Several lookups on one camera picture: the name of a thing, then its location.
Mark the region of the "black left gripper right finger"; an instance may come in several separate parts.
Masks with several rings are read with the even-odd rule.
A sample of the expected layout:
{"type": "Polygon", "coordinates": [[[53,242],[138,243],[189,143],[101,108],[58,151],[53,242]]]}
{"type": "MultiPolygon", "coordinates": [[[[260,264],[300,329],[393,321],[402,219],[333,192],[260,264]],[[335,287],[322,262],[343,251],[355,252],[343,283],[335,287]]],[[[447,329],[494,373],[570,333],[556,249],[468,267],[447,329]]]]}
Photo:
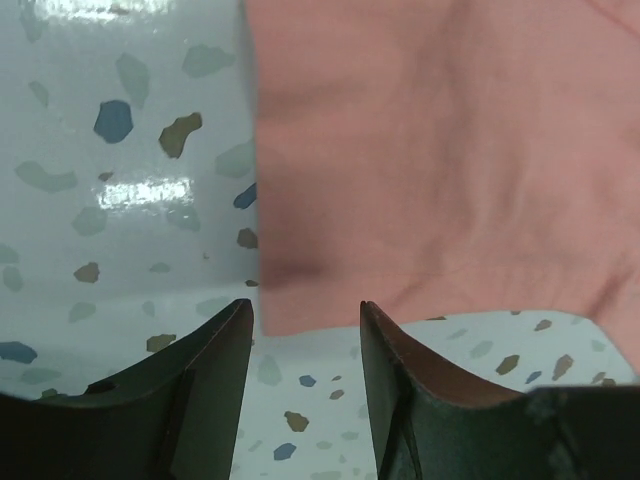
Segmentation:
{"type": "Polygon", "coordinates": [[[450,362],[373,302],[360,305],[368,415],[381,479],[636,479],[639,388],[521,393],[450,362]]]}

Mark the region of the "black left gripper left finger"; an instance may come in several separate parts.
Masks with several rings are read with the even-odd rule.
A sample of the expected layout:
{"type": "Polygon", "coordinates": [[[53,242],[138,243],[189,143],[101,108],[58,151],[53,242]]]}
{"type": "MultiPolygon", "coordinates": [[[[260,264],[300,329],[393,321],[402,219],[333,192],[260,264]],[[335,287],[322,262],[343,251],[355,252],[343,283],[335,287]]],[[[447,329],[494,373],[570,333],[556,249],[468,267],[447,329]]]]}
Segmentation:
{"type": "Polygon", "coordinates": [[[253,325],[237,299],[81,395],[2,395],[2,478],[229,478],[253,325]]]}

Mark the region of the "salmon pink t-shirt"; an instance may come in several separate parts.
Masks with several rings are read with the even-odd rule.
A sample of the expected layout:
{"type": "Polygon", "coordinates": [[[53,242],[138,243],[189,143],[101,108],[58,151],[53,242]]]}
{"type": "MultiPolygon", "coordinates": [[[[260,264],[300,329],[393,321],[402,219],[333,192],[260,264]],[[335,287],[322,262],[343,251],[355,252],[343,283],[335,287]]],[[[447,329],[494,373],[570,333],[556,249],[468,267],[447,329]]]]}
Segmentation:
{"type": "Polygon", "coordinates": [[[266,334],[551,310],[639,362],[635,1],[250,1],[266,334]]]}

